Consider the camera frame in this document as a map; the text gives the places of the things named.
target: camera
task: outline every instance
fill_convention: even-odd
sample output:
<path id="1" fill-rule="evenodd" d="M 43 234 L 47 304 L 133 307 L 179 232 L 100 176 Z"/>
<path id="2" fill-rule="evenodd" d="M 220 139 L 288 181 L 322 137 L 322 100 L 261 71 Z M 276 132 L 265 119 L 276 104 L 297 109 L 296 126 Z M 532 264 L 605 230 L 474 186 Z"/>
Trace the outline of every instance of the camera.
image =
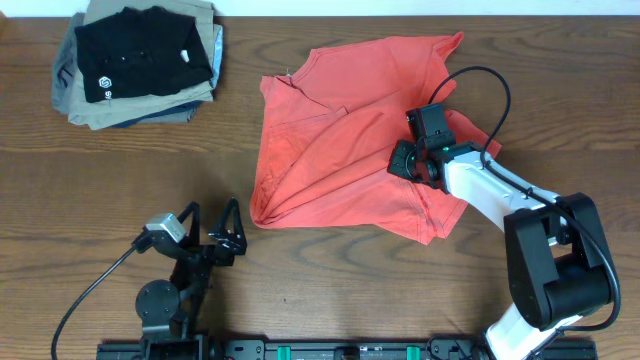
<path id="1" fill-rule="evenodd" d="M 398 140 L 391 153 L 387 172 L 414 183 L 441 188 L 437 162 L 433 152 L 448 151 L 456 144 L 455 135 L 444 116 L 442 104 L 430 104 L 407 111 L 413 142 Z"/>

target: green connector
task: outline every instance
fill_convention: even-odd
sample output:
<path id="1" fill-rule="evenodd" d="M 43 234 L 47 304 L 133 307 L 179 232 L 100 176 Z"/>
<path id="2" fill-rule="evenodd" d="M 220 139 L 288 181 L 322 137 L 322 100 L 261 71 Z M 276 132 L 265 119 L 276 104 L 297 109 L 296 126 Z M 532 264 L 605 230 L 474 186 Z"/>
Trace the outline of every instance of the green connector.
<path id="1" fill-rule="evenodd" d="M 407 346 L 407 360 L 420 360 L 420 348 L 417 346 Z"/>
<path id="2" fill-rule="evenodd" d="M 291 348 L 288 346 L 278 346 L 278 360 L 291 360 Z"/>

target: wood grain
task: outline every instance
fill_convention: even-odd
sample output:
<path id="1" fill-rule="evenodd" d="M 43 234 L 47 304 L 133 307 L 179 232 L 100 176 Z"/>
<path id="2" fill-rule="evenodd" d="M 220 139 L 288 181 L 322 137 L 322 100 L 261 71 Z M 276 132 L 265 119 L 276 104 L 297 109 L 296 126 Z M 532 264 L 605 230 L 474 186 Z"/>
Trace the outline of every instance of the wood grain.
<path id="1" fill-rule="evenodd" d="M 500 232 L 468 209 L 423 246 L 371 226 L 265 231 L 248 203 L 262 127 L 261 75 L 295 71 L 317 47 L 390 35 L 465 32 L 448 66 L 500 71 L 513 92 L 499 160 L 559 193 L 590 195 L 622 281 L 603 359 L 640 353 L 640 27 L 629 17 L 225 18 L 216 102 L 188 125 L 92 132 L 50 104 L 50 66 L 67 19 L 15 19 L 0 40 L 0 358 L 43 359 L 69 305 L 151 215 L 227 198 L 249 250 L 216 269 L 202 314 L 212 334 L 272 339 L 426 338 L 477 333 L 511 302 Z M 490 131 L 503 93 L 463 77 L 447 106 Z M 59 347 L 89 359 L 103 339 L 137 339 L 134 298 L 172 262 L 135 255 L 85 300 Z M 585 322 L 606 317 L 606 310 Z"/>

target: logo print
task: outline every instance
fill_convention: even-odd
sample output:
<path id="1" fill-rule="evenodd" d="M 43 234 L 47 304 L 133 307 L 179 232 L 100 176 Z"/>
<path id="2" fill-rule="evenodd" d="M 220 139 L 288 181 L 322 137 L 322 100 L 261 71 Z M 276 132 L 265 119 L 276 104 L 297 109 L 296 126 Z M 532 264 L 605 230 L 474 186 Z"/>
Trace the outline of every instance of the logo print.
<path id="1" fill-rule="evenodd" d="M 98 84 L 100 84 L 100 87 L 103 88 L 103 89 L 110 88 L 111 87 L 111 79 L 109 79 L 106 76 L 103 76 L 100 79 L 98 79 Z"/>

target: black t-shirt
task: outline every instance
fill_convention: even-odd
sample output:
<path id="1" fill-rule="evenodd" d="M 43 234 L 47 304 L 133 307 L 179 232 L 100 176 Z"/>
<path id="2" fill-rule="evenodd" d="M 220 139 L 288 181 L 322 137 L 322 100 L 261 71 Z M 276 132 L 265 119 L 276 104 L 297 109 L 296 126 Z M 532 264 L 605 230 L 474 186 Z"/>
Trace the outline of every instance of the black t-shirt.
<path id="1" fill-rule="evenodd" d="M 126 7 L 75 32 L 78 68 L 90 103 L 171 95 L 212 77 L 191 16 L 158 6 L 144 11 Z"/>

